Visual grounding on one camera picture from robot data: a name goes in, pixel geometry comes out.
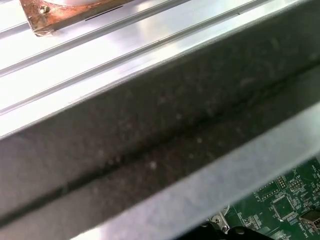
green circuit board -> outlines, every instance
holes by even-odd
[[[275,240],[319,240],[320,229],[301,221],[320,210],[320,163],[314,158],[230,206],[230,227],[245,226]]]

screw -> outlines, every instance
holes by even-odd
[[[48,12],[50,12],[50,7],[43,5],[40,7],[39,12],[41,14],[47,14]]]

copper plate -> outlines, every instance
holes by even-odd
[[[82,6],[62,6],[43,0],[20,0],[20,3],[32,31],[38,36],[46,36],[131,1],[133,0],[102,0]]]

electronic component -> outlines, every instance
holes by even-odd
[[[290,190],[294,192],[296,189],[301,188],[304,185],[301,179],[298,179],[297,181],[290,184]]]
[[[261,187],[256,193],[258,194],[261,200],[265,200],[272,195],[279,192],[279,187],[275,181],[268,183],[267,185]]]
[[[277,214],[277,216],[279,217],[279,220],[282,220],[282,221],[287,216],[292,214],[294,211],[294,208],[291,205],[291,202],[284,195],[281,198],[275,200],[272,203],[272,207],[273,207],[275,213]]]
[[[313,229],[320,229],[320,211],[318,210],[310,210],[303,214],[299,219],[305,223],[310,225]]]
[[[274,240],[319,240],[319,189],[320,163],[313,158],[231,205],[225,219],[230,228],[244,226]]]

silver metal frame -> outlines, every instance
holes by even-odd
[[[134,0],[36,37],[0,6],[0,139],[301,0]]]

